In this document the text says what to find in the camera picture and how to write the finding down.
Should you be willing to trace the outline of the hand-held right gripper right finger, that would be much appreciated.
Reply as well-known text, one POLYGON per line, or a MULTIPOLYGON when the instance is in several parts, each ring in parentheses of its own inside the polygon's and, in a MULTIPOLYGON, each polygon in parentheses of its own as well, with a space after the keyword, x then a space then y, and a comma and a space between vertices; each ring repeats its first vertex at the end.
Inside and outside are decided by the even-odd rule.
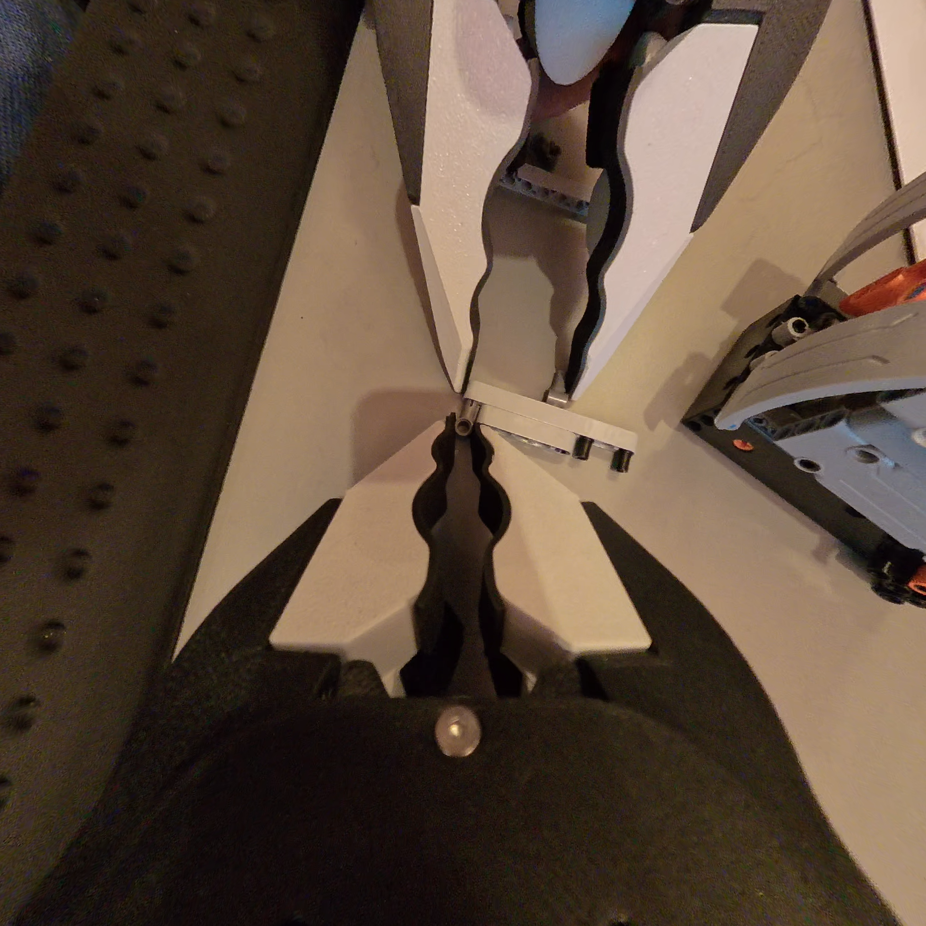
POLYGON ((580 496, 504 437, 469 437, 489 531, 479 625, 494 693, 596 656, 644 653, 652 639, 580 496))

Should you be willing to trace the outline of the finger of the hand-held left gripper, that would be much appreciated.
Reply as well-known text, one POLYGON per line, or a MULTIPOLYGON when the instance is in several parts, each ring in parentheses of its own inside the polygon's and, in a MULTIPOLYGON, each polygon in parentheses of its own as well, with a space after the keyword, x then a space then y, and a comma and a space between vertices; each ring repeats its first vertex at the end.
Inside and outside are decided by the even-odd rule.
POLYGON ((584 394, 694 235, 757 21, 709 20, 626 73, 598 81, 596 126, 603 161, 590 202, 588 298, 565 375, 570 399, 584 394))
POLYGON ((492 270, 485 204, 526 139, 538 71, 496 2, 434 3, 421 191, 411 214, 439 353, 459 395, 492 270))

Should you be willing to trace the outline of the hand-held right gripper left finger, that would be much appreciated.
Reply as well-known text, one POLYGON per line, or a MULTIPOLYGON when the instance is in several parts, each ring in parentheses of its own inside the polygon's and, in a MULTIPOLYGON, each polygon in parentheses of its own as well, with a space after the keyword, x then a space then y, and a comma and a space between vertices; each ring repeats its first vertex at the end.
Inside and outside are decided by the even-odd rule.
POLYGON ((401 669, 422 648, 414 608, 425 588, 434 523, 413 502, 452 465, 456 422, 437 421, 351 487, 270 635, 282 652, 334 654, 376 668, 387 693, 405 694, 401 669))

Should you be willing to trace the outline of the light grey toy beam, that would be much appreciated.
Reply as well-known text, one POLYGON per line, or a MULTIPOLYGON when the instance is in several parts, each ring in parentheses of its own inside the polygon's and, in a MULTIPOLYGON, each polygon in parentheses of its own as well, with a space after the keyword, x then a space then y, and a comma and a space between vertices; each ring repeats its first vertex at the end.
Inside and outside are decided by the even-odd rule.
POLYGON ((577 435, 591 437, 594 446, 611 453, 626 448, 635 454, 638 446, 638 437, 633 432, 476 380, 469 382, 460 411, 473 408, 479 410, 475 425, 561 455, 572 457, 577 435))
POLYGON ((578 181, 530 164, 503 173, 497 186, 585 223, 595 181, 578 181))

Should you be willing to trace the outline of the person's left hand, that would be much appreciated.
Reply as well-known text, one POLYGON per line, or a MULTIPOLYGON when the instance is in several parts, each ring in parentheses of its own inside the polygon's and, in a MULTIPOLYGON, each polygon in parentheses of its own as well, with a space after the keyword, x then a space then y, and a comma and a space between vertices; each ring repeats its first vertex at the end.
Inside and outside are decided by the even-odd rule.
POLYGON ((531 121, 543 122, 557 118, 587 103, 599 71, 600 68, 595 67, 576 82, 558 84, 541 68, 537 99, 531 121))

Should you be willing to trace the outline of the white rounded board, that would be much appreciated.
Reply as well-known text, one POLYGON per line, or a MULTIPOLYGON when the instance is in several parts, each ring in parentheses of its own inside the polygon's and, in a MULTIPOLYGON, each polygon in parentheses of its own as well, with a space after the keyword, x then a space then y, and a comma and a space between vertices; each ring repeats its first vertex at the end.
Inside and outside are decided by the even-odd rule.
POLYGON ((897 178, 925 170, 925 3, 868 1, 897 178))

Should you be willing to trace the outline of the grey orange toy brick vehicle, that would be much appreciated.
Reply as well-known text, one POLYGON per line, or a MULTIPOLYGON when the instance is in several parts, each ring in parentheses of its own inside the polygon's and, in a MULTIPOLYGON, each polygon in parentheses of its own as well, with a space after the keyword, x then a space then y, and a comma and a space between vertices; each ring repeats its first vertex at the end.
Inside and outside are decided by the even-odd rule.
POLYGON ((924 608, 924 261, 837 275, 924 220, 925 176, 855 226, 804 294, 742 332, 681 420, 846 546, 875 595, 924 608))

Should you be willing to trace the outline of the black perforated panel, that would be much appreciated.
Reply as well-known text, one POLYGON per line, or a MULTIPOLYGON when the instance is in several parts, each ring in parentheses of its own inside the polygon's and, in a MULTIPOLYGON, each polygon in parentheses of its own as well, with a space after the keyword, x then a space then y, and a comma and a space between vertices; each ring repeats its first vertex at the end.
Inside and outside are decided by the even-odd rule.
POLYGON ((363 2, 90 2, 2 197, 2 924, 173 653, 363 2))

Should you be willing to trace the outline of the person's blue jeans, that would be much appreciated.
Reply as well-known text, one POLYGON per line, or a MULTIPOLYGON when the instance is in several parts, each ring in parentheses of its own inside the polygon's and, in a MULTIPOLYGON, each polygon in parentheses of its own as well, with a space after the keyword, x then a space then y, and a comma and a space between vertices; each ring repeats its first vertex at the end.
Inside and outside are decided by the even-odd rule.
POLYGON ((73 1, 1 3, 1 186, 15 167, 83 9, 73 1))

